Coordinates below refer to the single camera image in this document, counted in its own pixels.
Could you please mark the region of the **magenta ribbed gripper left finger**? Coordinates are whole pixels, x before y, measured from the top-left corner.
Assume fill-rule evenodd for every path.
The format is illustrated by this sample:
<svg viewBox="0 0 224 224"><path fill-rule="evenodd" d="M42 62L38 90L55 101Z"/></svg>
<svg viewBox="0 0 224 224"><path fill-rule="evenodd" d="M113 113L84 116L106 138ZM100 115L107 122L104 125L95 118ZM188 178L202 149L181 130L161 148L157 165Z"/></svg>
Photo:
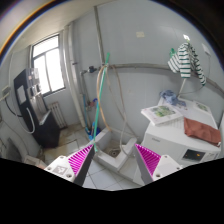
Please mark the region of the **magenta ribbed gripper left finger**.
<svg viewBox="0 0 224 224"><path fill-rule="evenodd" d="M94 154L94 145L91 144L69 156L60 155L45 168L45 171L82 186Z"/></svg>

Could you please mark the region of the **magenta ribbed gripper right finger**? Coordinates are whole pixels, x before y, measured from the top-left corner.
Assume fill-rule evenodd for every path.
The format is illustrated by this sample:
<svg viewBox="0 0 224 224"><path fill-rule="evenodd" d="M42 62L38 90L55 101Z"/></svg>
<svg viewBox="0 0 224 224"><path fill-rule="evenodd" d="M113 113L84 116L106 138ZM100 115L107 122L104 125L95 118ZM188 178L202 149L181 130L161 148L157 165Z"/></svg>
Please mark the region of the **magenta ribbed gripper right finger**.
<svg viewBox="0 0 224 224"><path fill-rule="evenodd" d="M139 144L135 145L134 155L145 185L182 169L169 155L160 156Z"/></svg>

